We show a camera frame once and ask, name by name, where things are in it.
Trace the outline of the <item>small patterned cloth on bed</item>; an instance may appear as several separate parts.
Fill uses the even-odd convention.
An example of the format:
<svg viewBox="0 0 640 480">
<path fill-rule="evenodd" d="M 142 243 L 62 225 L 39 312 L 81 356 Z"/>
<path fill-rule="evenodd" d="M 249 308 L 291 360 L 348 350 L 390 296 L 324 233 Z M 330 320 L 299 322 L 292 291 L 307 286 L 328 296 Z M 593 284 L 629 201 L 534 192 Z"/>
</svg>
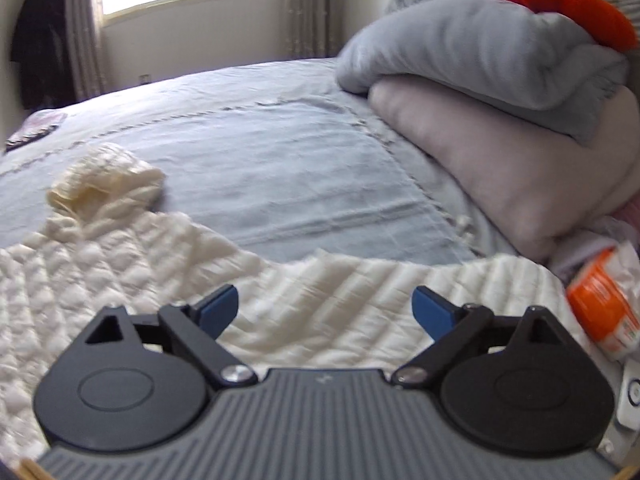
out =
<svg viewBox="0 0 640 480">
<path fill-rule="evenodd" d="M 15 151 L 55 132 L 62 126 L 66 117 L 67 114 L 62 110 L 38 110 L 31 114 L 6 140 L 6 152 Z"/>
</svg>

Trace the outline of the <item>red plush toy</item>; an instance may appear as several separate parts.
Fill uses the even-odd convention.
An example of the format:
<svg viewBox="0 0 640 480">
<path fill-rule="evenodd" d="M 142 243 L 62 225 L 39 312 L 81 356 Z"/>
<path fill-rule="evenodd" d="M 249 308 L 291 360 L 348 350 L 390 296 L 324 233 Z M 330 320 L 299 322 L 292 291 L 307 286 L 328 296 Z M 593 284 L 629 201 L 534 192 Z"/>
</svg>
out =
<svg viewBox="0 0 640 480">
<path fill-rule="evenodd" d="M 631 20 L 605 0 L 509 0 L 534 13 L 565 15 L 602 46 L 625 53 L 638 46 Z"/>
</svg>

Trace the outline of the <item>grey curtain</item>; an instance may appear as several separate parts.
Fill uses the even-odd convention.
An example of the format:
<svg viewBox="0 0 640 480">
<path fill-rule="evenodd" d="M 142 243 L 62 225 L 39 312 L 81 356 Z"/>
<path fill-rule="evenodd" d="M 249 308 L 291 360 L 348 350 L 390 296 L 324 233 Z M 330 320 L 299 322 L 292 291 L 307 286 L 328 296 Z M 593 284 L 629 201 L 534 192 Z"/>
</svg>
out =
<svg viewBox="0 0 640 480">
<path fill-rule="evenodd" d="M 344 0 L 284 0 L 289 58 L 332 58 L 343 45 Z"/>
<path fill-rule="evenodd" d="M 65 0 L 65 17 L 77 99 L 85 101 L 102 96 L 107 90 L 102 0 Z"/>
</svg>

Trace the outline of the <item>cream quilted puffer jacket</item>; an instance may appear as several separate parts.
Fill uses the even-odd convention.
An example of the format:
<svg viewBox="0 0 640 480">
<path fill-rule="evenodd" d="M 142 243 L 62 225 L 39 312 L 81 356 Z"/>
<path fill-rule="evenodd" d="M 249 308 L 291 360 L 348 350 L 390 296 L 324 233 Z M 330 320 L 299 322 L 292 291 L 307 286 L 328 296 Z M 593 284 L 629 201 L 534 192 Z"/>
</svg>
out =
<svg viewBox="0 0 640 480">
<path fill-rule="evenodd" d="M 186 214 L 152 211 L 163 171 L 115 144 L 59 174 L 26 167 L 2 179 L 1 222 L 23 234 L 1 247 L 1 455 L 9 463 L 43 452 L 32 414 L 37 382 L 105 306 L 145 314 L 232 284 L 240 312 L 222 341 L 258 372 L 391 370 L 427 341 L 410 313 L 420 285 L 502 315 L 539 304 L 588 344 L 561 282 L 522 257 L 421 266 L 320 250 L 273 262 Z"/>
</svg>

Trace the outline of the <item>dark hanging coat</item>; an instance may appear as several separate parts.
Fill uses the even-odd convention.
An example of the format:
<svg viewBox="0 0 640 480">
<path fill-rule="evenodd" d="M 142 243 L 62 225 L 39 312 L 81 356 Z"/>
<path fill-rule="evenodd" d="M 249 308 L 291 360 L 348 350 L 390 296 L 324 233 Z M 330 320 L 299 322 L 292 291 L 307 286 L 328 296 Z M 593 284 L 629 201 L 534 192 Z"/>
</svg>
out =
<svg viewBox="0 0 640 480">
<path fill-rule="evenodd" d="M 65 0 L 24 0 L 14 26 L 10 61 L 17 65 L 25 110 L 34 112 L 76 102 Z"/>
</svg>

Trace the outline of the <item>orange white plastic package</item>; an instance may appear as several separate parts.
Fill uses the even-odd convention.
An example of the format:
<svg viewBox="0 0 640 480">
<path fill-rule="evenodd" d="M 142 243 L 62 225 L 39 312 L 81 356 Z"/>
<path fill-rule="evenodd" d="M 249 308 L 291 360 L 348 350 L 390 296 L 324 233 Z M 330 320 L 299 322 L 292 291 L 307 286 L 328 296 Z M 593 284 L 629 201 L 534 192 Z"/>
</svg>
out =
<svg viewBox="0 0 640 480">
<path fill-rule="evenodd" d="M 639 256 L 631 242 L 585 264 L 566 296 L 582 329 L 610 360 L 639 350 Z"/>
</svg>

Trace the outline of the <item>white device at bedside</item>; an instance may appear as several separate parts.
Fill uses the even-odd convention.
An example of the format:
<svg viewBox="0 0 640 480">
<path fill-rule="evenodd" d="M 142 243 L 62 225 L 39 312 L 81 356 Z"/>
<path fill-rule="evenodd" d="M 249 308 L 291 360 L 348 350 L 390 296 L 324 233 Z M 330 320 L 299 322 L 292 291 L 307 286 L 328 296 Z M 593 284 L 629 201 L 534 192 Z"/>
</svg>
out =
<svg viewBox="0 0 640 480">
<path fill-rule="evenodd" d="M 640 366 L 634 359 L 626 359 L 618 393 L 616 420 L 623 427 L 638 431 L 640 427 Z"/>
</svg>

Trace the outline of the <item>grey checked bedspread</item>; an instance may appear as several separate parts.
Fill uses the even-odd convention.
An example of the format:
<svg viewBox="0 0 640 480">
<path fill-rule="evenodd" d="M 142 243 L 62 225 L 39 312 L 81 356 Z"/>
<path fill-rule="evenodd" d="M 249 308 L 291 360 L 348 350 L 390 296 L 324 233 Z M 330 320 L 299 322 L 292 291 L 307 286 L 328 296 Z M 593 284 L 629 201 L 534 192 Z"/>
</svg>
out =
<svg viewBox="0 0 640 480">
<path fill-rule="evenodd" d="M 163 170 L 179 211 L 274 261 L 318 249 L 453 263 L 510 244 L 431 157 L 337 87 L 330 60 L 225 68 L 69 107 L 50 136 L 1 161 L 1 241 L 42 227 L 47 188 L 88 148 Z"/>
</svg>

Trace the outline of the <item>grey folded blanket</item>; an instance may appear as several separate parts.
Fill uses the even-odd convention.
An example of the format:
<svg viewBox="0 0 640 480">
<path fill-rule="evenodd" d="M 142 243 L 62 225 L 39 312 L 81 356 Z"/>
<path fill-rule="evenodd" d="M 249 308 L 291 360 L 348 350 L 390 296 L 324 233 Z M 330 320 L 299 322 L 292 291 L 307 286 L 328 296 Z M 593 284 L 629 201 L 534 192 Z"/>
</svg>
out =
<svg viewBox="0 0 640 480">
<path fill-rule="evenodd" d="M 588 143 L 626 56 L 562 14 L 506 0 L 427 0 L 385 15 L 341 50 L 336 79 L 363 94 L 385 76 L 418 76 Z"/>
</svg>

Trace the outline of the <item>pink pillow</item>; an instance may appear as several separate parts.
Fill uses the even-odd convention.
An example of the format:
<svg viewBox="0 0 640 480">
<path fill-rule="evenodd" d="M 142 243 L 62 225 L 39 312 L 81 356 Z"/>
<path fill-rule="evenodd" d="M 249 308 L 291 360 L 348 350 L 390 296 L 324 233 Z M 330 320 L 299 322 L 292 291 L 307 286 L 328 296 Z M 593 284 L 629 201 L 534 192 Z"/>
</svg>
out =
<svg viewBox="0 0 640 480">
<path fill-rule="evenodd" d="M 521 255 L 538 262 L 562 236 L 639 191 L 639 107 L 627 88 L 605 103 L 586 146 L 416 76 L 382 78 L 369 103 L 436 159 Z"/>
</svg>

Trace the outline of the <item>right grey curtain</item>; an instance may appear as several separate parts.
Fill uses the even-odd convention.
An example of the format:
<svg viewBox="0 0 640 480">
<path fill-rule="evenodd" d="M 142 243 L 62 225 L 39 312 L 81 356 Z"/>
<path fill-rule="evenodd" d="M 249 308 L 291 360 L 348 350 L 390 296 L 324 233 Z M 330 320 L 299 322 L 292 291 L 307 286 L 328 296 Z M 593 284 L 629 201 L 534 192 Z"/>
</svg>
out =
<svg viewBox="0 0 640 480">
<path fill-rule="evenodd" d="M 289 58 L 332 58 L 343 45 L 344 0 L 284 0 Z"/>
</svg>

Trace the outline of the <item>left grey curtain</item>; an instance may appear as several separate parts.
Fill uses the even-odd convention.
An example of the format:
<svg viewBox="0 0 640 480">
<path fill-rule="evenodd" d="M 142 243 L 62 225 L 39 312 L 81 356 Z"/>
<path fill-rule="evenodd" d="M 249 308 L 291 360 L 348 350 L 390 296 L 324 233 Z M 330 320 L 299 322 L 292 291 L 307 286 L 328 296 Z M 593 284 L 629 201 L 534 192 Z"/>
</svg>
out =
<svg viewBox="0 0 640 480">
<path fill-rule="evenodd" d="M 65 0 L 65 17 L 77 99 L 85 101 L 102 96 L 107 90 L 102 0 Z"/>
</svg>

